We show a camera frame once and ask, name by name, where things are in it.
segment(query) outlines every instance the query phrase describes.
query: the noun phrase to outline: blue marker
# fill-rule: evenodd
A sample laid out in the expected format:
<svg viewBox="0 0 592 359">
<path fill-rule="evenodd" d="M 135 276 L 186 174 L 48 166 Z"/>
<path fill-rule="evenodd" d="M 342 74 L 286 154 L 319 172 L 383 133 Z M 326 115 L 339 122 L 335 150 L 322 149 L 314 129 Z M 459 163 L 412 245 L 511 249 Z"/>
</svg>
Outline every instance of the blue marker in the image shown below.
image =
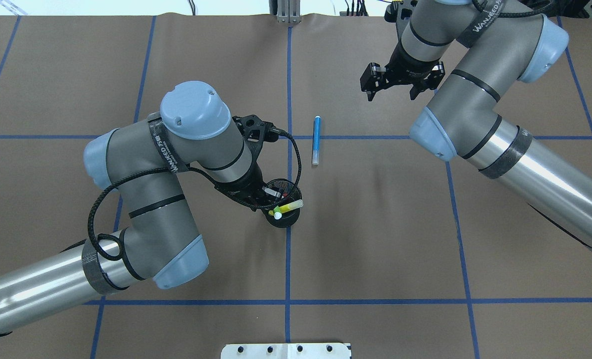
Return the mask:
<svg viewBox="0 0 592 359">
<path fill-rule="evenodd" d="M 314 118 L 314 141 L 311 151 L 311 164 L 318 166 L 318 147 L 320 146 L 320 116 Z"/>
</svg>

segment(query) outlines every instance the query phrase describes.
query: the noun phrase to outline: pen holder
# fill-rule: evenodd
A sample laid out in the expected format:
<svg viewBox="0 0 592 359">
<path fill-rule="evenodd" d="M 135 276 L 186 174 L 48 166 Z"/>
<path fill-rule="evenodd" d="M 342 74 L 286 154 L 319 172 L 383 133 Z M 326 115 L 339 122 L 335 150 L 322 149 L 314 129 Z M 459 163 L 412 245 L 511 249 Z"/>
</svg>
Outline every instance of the pen holder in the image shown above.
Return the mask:
<svg viewBox="0 0 592 359">
<path fill-rule="evenodd" d="M 285 178 L 279 178 L 268 182 L 267 188 L 271 188 L 280 193 L 289 193 L 292 188 L 294 188 L 294 184 Z M 299 199 L 302 199 L 302 193 L 300 192 L 300 189 L 296 187 L 294 192 L 285 197 L 285 200 L 282 200 L 281 203 L 287 204 Z M 298 216 L 300 216 L 300 208 L 284 213 L 280 219 L 275 219 L 273 216 L 270 216 L 267 210 L 264 210 L 263 214 L 265 215 L 267 222 L 274 227 L 287 228 L 298 220 Z"/>
</svg>

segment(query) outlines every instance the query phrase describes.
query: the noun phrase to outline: robotic arm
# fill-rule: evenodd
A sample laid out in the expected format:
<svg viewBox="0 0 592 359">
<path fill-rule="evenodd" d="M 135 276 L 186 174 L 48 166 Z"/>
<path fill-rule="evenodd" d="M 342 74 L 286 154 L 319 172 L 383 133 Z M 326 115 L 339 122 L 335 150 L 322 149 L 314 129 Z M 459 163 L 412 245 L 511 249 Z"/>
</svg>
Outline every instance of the robotic arm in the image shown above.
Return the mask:
<svg viewBox="0 0 592 359">
<path fill-rule="evenodd" d="M 275 219 L 268 209 L 301 199 L 300 158 L 293 137 L 257 116 L 230 116 L 214 89 L 184 82 L 166 94 L 161 111 L 91 141 L 86 171 L 105 188 L 91 210 L 89 240 L 0 277 L 0 337 L 52 314 L 153 278 L 162 289 L 184 284 L 207 268 L 203 238 L 177 172 L 209 178 L 232 200 L 261 209 L 276 227 L 296 222 L 299 209 Z M 265 183 L 257 165 L 263 142 L 285 136 L 298 159 L 296 182 Z M 198 162 L 204 170 L 189 164 Z M 132 226 L 95 236 L 95 211 L 118 188 Z"/>
<path fill-rule="evenodd" d="M 389 64 L 367 66 L 360 85 L 377 91 L 412 84 L 412 99 L 437 88 L 440 57 L 457 39 L 469 48 L 410 129 L 410 137 L 442 161 L 455 155 L 521 195 L 545 218 L 592 251 L 592 179 L 524 128 L 493 111 L 515 80 L 533 82 L 564 52 L 569 35 L 516 0 L 394 2 L 385 19 L 399 41 Z"/>
</svg>

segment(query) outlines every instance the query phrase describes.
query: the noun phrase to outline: white metal plate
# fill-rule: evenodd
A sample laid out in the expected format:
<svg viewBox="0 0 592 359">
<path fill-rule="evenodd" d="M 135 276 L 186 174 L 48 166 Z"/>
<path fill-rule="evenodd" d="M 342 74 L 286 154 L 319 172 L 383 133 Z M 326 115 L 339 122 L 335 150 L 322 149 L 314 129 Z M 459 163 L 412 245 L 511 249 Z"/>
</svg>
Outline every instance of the white metal plate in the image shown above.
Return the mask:
<svg viewBox="0 0 592 359">
<path fill-rule="evenodd" d="M 226 345 L 221 359 L 351 359 L 349 343 Z"/>
</svg>

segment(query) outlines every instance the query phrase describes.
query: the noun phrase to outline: blue joint cap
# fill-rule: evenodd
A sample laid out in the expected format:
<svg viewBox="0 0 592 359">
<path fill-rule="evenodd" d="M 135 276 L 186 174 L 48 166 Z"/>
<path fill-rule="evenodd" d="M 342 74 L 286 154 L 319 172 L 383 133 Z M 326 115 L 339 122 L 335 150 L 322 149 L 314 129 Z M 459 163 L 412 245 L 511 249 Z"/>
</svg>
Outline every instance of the blue joint cap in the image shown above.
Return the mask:
<svg viewBox="0 0 592 359">
<path fill-rule="evenodd" d="M 542 77 L 553 66 L 555 61 L 558 61 L 569 45 L 569 34 L 564 29 L 555 25 L 544 14 L 542 14 L 542 19 L 544 19 L 542 32 L 533 57 L 531 57 L 531 62 L 529 62 L 529 66 L 526 67 L 522 75 L 517 78 L 527 84 Z"/>
<path fill-rule="evenodd" d="M 199 234 L 152 279 L 160 289 L 178 287 L 198 277 L 209 263 L 203 236 Z"/>
<path fill-rule="evenodd" d="M 467 5 L 467 4 L 471 4 L 471 0 L 436 0 L 436 2 L 439 2 L 441 4 L 445 4 L 445 5 Z"/>
<path fill-rule="evenodd" d="M 216 90 L 200 81 L 183 82 L 166 93 L 160 113 L 170 132 L 190 140 L 218 136 L 232 122 L 230 109 Z"/>
<path fill-rule="evenodd" d="M 442 161 L 448 162 L 457 155 L 446 131 L 428 107 L 422 109 L 421 115 L 409 131 L 409 136 Z"/>
<path fill-rule="evenodd" d="M 102 190 L 105 190 L 112 184 L 108 175 L 106 155 L 108 153 L 110 137 L 116 130 L 118 129 L 114 129 L 90 141 L 84 150 L 84 166 L 86 167 L 86 172 L 93 178 L 97 187 Z"/>
</svg>

